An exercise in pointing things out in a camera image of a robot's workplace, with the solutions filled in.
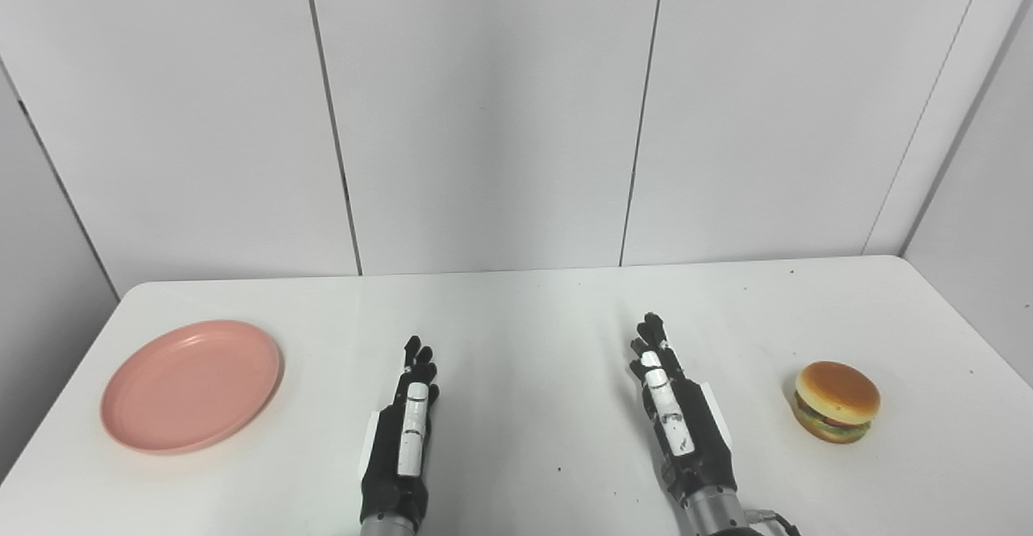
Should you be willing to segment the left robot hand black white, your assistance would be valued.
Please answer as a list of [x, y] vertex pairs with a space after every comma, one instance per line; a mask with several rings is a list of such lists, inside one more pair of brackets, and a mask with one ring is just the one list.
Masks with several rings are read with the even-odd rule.
[[440, 389], [434, 351], [412, 335], [392, 402], [378, 412], [361, 481], [362, 535], [416, 535], [429, 503], [424, 467], [432, 433], [431, 411]]

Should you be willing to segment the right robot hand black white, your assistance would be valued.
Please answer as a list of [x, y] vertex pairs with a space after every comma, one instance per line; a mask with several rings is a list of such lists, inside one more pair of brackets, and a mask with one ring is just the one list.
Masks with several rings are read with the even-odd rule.
[[631, 373], [662, 454], [664, 487], [681, 505], [701, 491], [735, 492], [733, 456], [700, 383], [687, 377], [663, 320], [647, 312], [630, 342]]

